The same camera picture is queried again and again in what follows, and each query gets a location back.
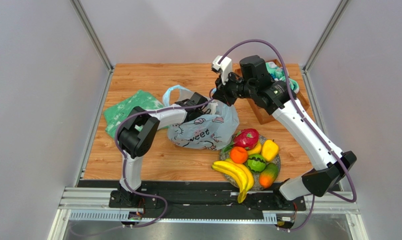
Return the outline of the orange fake fruit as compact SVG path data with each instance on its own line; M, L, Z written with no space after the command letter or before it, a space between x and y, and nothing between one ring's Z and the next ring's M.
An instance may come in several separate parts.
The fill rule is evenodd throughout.
M230 150L229 157L236 164L244 164L247 161L249 155L245 148L235 146Z

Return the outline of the light blue plastic bag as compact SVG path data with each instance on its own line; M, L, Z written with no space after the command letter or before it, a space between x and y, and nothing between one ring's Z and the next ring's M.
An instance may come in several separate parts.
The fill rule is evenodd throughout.
M203 106L203 115L168 127L168 139L178 147L217 151L225 148L233 139L239 126L234 106L213 100Z

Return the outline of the green fake watermelon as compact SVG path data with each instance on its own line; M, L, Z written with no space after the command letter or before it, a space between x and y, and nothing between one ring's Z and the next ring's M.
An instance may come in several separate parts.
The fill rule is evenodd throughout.
M260 173L266 168L267 162L261 154L253 154L248 156L248 159L245 162L245 166L251 172Z

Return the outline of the red fake dragon fruit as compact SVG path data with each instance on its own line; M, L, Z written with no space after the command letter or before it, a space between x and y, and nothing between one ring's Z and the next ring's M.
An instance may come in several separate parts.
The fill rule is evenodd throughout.
M233 147L241 147L245 150L252 150L259 141L259 132L254 128L240 130L232 138L230 143L221 150L222 153L230 151Z

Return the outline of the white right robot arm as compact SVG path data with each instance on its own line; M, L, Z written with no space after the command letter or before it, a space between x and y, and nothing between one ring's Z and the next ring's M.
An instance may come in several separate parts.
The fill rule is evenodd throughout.
M232 60L218 55L211 64L219 76L213 99L228 106L238 98L251 99L280 122L299 143L312 164L312 170L285 181L279 195L287 201L306 195L322 197L342 178L357 160L352 151L342 151L319 129L305 112L288 81L274 80L264 59L258 55L243 58L241 76L233 72Z

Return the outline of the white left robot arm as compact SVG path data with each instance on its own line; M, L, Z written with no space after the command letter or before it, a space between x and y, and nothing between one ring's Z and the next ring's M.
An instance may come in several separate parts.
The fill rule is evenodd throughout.
M144 155L150 150L157 131L170 125L182 124L203 114L211 100L195 92L189 99L170 106L146 110L134 107L115 132L114 141L122 154L119 187L110 194L109 207L136 207L146 193L137 192L142 185Z

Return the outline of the yellow fake banana bunch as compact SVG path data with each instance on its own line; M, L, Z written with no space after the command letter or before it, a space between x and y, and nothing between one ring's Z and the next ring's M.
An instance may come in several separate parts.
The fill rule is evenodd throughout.
M239 188L237 202L243 203L247 197L248 192L255 184L253 174L247 167L242 164L234 163L232 160L218 160L215 161L211 168L217 172L230 176Z

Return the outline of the yellow fake bell pepper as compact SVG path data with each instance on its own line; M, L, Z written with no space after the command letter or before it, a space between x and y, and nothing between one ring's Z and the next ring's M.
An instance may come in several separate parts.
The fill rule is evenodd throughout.
M278 155L280 147L273 140L266 140L261 149L261 156L266 162L271 162Z

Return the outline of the green fake mango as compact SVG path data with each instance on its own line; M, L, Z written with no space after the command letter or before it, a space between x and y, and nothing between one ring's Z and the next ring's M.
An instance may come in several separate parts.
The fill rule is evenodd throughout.
M277 179L280 168L275 163L269 163L266 168L259 174L258 182L263 188L269 188Z

